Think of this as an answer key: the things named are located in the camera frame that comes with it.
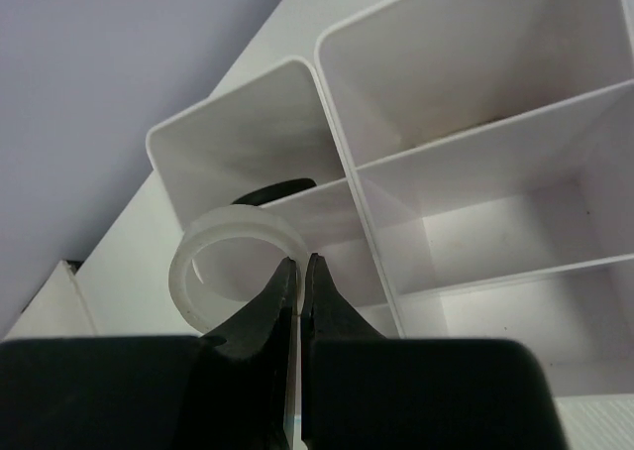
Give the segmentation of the black handled scissors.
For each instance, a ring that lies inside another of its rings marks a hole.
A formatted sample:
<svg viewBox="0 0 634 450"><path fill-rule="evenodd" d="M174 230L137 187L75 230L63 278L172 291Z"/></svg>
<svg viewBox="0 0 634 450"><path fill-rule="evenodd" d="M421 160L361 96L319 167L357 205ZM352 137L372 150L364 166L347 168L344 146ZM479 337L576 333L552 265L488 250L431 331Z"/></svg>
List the black handled scissors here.
<svg viewBox="0 0 634 450"><path fill-rule="evenodd" d="M289 179L249 192L235 199L232 204L262 206L316 186L316 181L309 177Z"/></svg>

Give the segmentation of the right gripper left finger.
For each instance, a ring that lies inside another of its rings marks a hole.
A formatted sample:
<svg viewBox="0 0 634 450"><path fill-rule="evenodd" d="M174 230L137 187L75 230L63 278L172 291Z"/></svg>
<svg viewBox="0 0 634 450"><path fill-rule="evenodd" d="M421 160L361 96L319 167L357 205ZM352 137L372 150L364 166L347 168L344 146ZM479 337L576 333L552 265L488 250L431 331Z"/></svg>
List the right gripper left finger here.
<svg viewBox="0 0 634 450"><path fill-rule="evenodd" d="M5 449L284 449L297 266L200 336L1 346Z"/></svg>

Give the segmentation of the clear tape roll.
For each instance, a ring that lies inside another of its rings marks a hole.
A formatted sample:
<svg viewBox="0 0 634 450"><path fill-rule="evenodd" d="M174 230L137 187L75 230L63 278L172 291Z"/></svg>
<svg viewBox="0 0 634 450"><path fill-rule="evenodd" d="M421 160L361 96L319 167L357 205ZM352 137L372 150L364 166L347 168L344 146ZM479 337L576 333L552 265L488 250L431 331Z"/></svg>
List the clear tape roll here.
<svg viewBox="0 0 634 450"><path fill-rule="evenodd" d="M184 320L201 333L255 297L279 260L288 257L304 274L308 248L283 218L262 208L213 209L184 231L168 272L168 288Z"/></svg>

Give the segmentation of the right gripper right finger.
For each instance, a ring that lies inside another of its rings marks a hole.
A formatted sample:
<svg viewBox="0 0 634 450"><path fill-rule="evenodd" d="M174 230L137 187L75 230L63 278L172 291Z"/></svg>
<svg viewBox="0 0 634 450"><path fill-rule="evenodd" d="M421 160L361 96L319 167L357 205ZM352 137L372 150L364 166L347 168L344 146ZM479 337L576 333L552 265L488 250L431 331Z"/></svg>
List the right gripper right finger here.
<svg viewBox="0 0 634 450"><path fill-rule="evenodd" d="M301 437L311 449L561 449L545 374L506 339L390 339L313 255L301 313Z"/></svg>

